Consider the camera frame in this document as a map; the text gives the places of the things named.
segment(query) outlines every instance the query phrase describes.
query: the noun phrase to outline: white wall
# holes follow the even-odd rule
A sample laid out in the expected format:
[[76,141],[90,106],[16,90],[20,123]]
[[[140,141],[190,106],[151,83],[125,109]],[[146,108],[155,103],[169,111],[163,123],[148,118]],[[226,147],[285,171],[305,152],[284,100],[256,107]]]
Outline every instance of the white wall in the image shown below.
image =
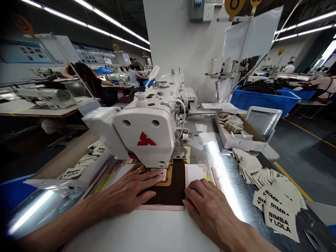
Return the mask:
[[[271,59],[272,65],[285,66],[291,60],[291,57],[296,57],[293,61],[294,66],[297,68],[318,35],[319,32],[316,32],[278,41],[275,47],[265,57],[265,60],[259,65],[258,69],[267,63],[268,58]],[[282,55],[278,56],[280,49],[285,50]]]
[[[159,75],[179,67],[184,73],[185,86],[198,88],[210,82],[204,74],[211,58],[223,58],[225,29],[231,23],[212,21],[190,23],[190,0],[143,0],[147,32],[153,65],[160,67]],[[214,19],[226,16],[225,9],[215,8]]]

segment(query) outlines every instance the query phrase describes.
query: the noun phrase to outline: person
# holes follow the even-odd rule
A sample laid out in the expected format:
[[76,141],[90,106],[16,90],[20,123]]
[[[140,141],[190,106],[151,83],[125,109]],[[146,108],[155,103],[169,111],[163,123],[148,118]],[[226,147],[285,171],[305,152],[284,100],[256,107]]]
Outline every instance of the person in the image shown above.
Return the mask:
[[282,72],[285,72],[285,73],[293,73],[294,70],[295,70],[295,66],[293,65],[294,64],[294,61],[289,61],[287,63],[287,66],[284,67],[284,69],[282,69]]
[[309,85],[317,86],[311,100],[328,100],[336,92],[336,68],[329,69],[322,78],[303,83],[302,87]]
[[137,70],[137,71],[143,71],[144,70],[140,61],[138,61],[136,59],[132,59],[132,58],[130,58],[130,61],[131,61],[132,66],[134,66],[135,70]]
[[[107,92],[103,90],[102,84],[108,86],[114,86],[111,82],[97,78],[97,76],[93,73],[92,69],[82,62],[77,62],[72,65],[75,68],[76,72],[81,77],[81,79],[89,85],[92,94],[95,97],[101,99],[102,104],[105,104],[106,106],[110,107],[118,101],[117,90],[112,90],[111,92],[112,95],[109,95]],[[68,79],[71,79],[72,76],[75,75],[74,70],[72,69],[72,67],[69,65],[68,62],[65,64],[63,68],[62,75]]]
[[[141,191],[163,180],[162,169],[145,172],[137,163],[109,188],[88,196],[73,208],[19,240],[28,251],[55,251],[86,228],[118,215],[132,212],[155,197]],[[190,217],[200,230],[224,251],[279,252],[251,225],[233,213],[224,194],[206,179],[195,180],[185,189],[183,200]]]
[[139,87],[139,82],[143,82],[146,79],[144,79],[137,71],[135,71],[135,68],[133,65],[130,65],[129,68],[130,68],[130,71],[126,72],[126,76],[128,76],[131,79],[132,83],[137,84],[137,86],[134,86],[137,88]]

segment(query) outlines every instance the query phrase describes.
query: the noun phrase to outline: red logo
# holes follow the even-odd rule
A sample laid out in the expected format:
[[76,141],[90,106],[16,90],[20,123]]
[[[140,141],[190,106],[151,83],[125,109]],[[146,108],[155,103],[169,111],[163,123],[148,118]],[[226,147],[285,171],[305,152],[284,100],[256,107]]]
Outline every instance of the red logo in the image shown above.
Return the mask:
[[154,141],[151,138],[147,137],[147,134],[145,132],[141,133],[140,136],[140,141],[138,142],[138,145],[156,145],[156,143],[154,143]]

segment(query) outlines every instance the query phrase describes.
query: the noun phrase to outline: white shirt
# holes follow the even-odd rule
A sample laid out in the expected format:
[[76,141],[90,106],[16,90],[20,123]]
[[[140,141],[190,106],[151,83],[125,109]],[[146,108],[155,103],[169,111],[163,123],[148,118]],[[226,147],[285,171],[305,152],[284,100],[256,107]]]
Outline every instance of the white shirt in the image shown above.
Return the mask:
[[132,83],[139,84],[136,79],[137,77],[141,77],[141,75],[137,71],[130,69],[129,72],[126,72],[126,76],[128,76],[131,79]]
[[311,81],[310,83],[312,85],[318,85],[317,86],[318,89],[322,89],[322,90],[328,89],[327,91],[329,93],[321,94],[319,96],[319,98],[328,99],[329,96],[331,96],[330,93],[335,93],[336,92],[336,76],[319,78],[317,80]]
[[285,72],[285,73],[293,73],[294,72],[294,70],[295,70],[295,66],[293,66],[293,65],[288,65],[288,66],[286,66],[283,70],[282,70],[282,72]]

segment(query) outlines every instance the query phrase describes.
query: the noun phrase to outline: brown leather piece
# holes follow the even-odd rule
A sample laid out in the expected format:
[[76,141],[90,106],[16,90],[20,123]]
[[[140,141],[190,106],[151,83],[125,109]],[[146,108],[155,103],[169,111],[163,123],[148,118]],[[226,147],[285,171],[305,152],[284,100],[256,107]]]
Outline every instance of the brown leather piece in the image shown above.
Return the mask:
[[184,189],[186,188],[186,171],[183,159],[174,159],[171,184],[167,187],[150,187],[145,191],[154,191],[156,196],[147,201],[144,205],[178,205],[182,206],[182,200],[186,198]]

